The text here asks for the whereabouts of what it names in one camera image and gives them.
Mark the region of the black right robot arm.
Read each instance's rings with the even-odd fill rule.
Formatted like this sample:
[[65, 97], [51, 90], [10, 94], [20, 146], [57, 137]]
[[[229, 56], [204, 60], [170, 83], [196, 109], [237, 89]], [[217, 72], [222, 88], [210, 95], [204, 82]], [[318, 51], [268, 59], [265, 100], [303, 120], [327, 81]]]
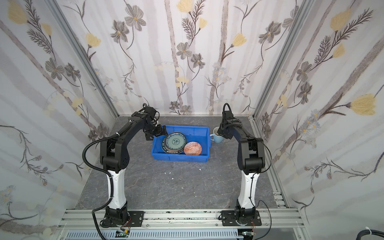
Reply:
[[265, 167], [264, 142], [249, 133], [231, 110], [222, 112], [218, 134], [225, 139], [235, 138], [238, 142], [237, 161], [242, 172], [241, 191], [235, 207], [236, 221], [245, 221], [256, 216], [255, 193], [257, 180]]

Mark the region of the red patterned small bowl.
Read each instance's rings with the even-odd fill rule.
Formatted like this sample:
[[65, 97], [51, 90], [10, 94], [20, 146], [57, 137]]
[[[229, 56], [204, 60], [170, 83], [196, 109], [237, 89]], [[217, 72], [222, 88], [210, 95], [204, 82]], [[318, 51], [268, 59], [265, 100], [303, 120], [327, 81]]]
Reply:
[[202, 146], [198, 142], [189, 142], [184, 147], [186, 155], [199, 156], [202, 153]]

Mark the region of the green blue floral plate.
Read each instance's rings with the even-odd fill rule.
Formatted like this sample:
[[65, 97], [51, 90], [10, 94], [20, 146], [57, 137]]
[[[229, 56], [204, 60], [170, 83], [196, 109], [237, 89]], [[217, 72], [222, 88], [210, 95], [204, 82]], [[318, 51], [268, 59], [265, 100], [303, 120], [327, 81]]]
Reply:
[[181, 132], [173, 132], [163, 139], [163, 143], [167, 153], [180, 154], [184, 151], [187, 138]]

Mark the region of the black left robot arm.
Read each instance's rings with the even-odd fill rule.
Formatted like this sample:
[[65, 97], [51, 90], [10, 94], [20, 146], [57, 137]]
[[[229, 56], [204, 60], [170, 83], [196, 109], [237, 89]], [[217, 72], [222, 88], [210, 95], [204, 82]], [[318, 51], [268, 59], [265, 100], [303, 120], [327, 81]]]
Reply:
[[124, 175], [130, 162], [128, 144], [140, 131], [146, 140], [153, 140], [167, 134], [166, 126], [158, 123], [159, 112], [147, 107], [134, 112], [129, 121], [114, 135], [102, 140], [100, 162], [108, 176], [109, 202], [106, 206], [105, 219], [117, 221], [122, 225], [129, 221], [127, 199], [124, 190]]

